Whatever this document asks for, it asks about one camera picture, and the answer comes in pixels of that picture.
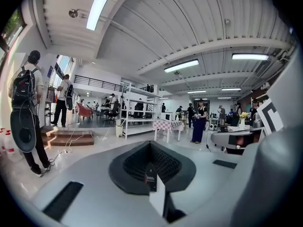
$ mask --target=white ceiling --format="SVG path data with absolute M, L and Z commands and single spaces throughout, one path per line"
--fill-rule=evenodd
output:
M 228 96 L 221 88 L 242 87 L 232 93 L 241 96 L 282 67 L 275 55 L 293 43 L 271 0 L 109 0 L 96 31 L 86 29 L 92 3 L 43 0 L 52 50 L 106 61 L 110 72 L 174 93 L 212 88 L 209 96 Z M 79 16 L 69 17 L 70 9 Z M 268 53 L 273 62 L 233 61 L 235 52 Z M 199 65 L 180 70 L 183 79 L 164 72 L 192 59 Z

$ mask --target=ceiling light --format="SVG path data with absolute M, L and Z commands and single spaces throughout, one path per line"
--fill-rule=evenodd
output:
M 222 88 L 222 91 L 239 91 L 241 88 Z
M 178 64 L 178 65 L 175 65 L 175 66 L 167 67 L 167 68 L 164 69 L 164 71 L 166 73 L 168 73 L 168 72 L 172 72 L 172 71 L 175 71 L 175 70 L 183 69 L 183 68 L 190 67 L 190 66 L 196 66 L 196 65 L 199 65 L 198 60 L 187 61 L 187 62 Z
M 107 0 L 94 0 L 89 12 L 89 18 L 87 20 L 86 28 L 90 30 L 96 29 L 97 22 L 106 2 Z
M 254 54 L 254 53 L 233 53 L 233 60 L 260 60 L 266 61 L 268 59 L 268 55 L 266 54 Z
M 202 90 L 202 91 L 192 91 L 192 92 L 187 92 L 187 93 L 205 93 L 206 90 Z

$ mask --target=white t-shirt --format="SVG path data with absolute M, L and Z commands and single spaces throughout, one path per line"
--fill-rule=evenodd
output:
M 111 109 L 114 108 L 114 103 L 115 103 L 115 101 L 117 101 L 117 99 L 116 99 L 116 97 L 113 97 L 112 104 L 111 104 L 111 106 L 110 106 Z
M 60 83 L 60 87 L 63 87 L 63 89 L 59 93 L 59 100 L 65 101 L 66 96 L 64 94 L 70 85 L 71 81 L 69 81 L 68 79 L 62 80 L 62 82 Z
M 24 69 L 25 70 L 34 70 L 36 68 L 36 66 L 34 66 L 33 64 L 26 64 L 24 66 Z M 9 91 L 12 91 L 13 89 L 13 83 L 14 83 L 14 80 L 16 79 L 16 77 L 18 76 L 18 74 L 22 71 L 22 69 L 18 69 L 18 71 L 14 74 L 14 76 L 11 78 L 10 80 L 10 83 L 9 83 Z M 42 74 L 40 71 L 36 71 L 34 73 L 34 77 L 35 77 L 35 91 L 36 91 L 36 94 L 40 94 L 42 95 L 43 94 L 43 80 L 42 80 Z

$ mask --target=wooden platform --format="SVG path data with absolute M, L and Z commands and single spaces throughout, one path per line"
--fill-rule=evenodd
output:
M 72 140 L 81 138 L 72 141 L 71 146 L 91 146 L 94 145 L 94 138 L 90 134 L 82 134 L 81 131 L 75 131 L 72 135 L 73 131 L 61 131 L 54 128 L 53 130 L 42 129 L 42 140 L 45 147 L 51 146 L 67 146 L 70 145 Z

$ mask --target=railing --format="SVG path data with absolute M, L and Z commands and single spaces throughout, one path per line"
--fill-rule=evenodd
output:
M 117 85 L 107 81 L 101 81 L 93 78 L 87 78 L 83 76 L 76 75 L 74 83 L 84 84 L 88 86 L 100 87 L 104 89 L 114 90 L 122 92 L 123 86 Z
M 147 91 L 147 87 L 143 87 L 143 88 L 140 88 L 141 90 L 144 90 L 144 91 Z M 150 90 L 149 90 L 151 93 L 153 93 L 153 85 L 150 86 Z

